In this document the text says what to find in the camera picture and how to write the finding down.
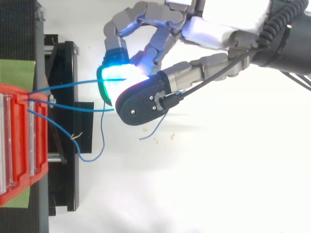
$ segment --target metal rod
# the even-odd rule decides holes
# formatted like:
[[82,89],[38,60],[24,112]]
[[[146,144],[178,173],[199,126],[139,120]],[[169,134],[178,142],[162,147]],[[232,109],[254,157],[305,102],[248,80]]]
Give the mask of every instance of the metal rod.
[[53,45],[46,45],[44,46],[44,55],[51,55],[54,49]]
[[61,163],[62,162],[60,155],[58,153],[49,153],[48,161],[49,163]]

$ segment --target white surface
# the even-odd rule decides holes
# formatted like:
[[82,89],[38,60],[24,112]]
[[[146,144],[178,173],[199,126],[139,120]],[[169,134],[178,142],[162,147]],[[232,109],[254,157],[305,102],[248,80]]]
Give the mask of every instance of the white surface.
[[179,4],[191,6],[192,0],[166,0],[166,2],[179,3]]
[[[40,2],[45,32],[80,47],[79,80],[90,80],[104,56],[104,24],[136,1]],[[152,32],[144,27],[127,38],[131,55]],[[163,68],[208,54],[178,43]],[[79,91],[80,100],[102,108],[96,84]],[[80,207],[58,208],[50,232],[311,232],[310,98],[279,72],[250,67],[182,101],[150,140],[138,138],[157,121],[130,127],[106,114],[104,155],[80,162]],[[94,154],[86,158],[101,150],[100,117],[94,117]]]
[[203,18],[207,22],[251,33],[259,33],[266,17],[269,1],[206,0]]
[[310,4],[310,2],[309,2],[309,5],[308,5],[306,10],[311,12],[311,4]]
[[201,17],[192,17],[184,27],[182,34],[188,40],[212,49],[225,49],[233,28],[204,21]]

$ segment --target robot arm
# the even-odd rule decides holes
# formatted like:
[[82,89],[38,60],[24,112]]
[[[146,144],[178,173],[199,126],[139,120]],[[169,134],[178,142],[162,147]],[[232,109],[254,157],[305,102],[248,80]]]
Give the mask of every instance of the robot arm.
[[[217,22],[221,25],[217,26],[217,22],[212,21],[217,14],[206,11],[211,1],[167,0],[166,5],[139,2],[134,8],[115,15],[104,28],[106,55],[98,74],[107,67],[131,63],[150,75],[118,95],[115,108],[121,119],[129,125],[147,123],[202,86],[227,76],[235,77],[251,63],[300,75],[311,74],[311,17],[303,14],[308,0],[266,2],[251,23],[244,23],[247,20],[235,22],[230,16],[232,22],[225,23],[219,18]],[[205,21],[209,15],[213,18]],[[145,51],[138,52],[130,60],[123,37],[142,25],[155,26],[157,31]],[[228,54],[181,62],[160,71],[162,59],[178,39],[213,49],[226,48]],[[178,93],[197,82],[201,84],[183,94]]]

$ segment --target green tape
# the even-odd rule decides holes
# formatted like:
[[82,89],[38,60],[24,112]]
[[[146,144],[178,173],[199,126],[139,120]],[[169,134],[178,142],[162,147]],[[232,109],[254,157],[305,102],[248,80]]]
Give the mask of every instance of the green tape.
[[27,91],[32,91],[34,76],[34,61],[0,60],[0,83],[10,84]]

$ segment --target screw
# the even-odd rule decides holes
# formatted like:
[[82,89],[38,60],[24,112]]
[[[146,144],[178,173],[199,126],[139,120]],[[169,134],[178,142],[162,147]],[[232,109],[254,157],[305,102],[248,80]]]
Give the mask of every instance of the screw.
[[46,10],[44,7],[37,8],[37,11],[35,13],[35,18],[41,22],[44,22],[45,19]]
[[73,48],[73,55],[79,56],[80,55],[80,48],[79,47],[74,47]]
[[56,103],[56,99],[54,99],[53,95],[49,95],[49,102]]

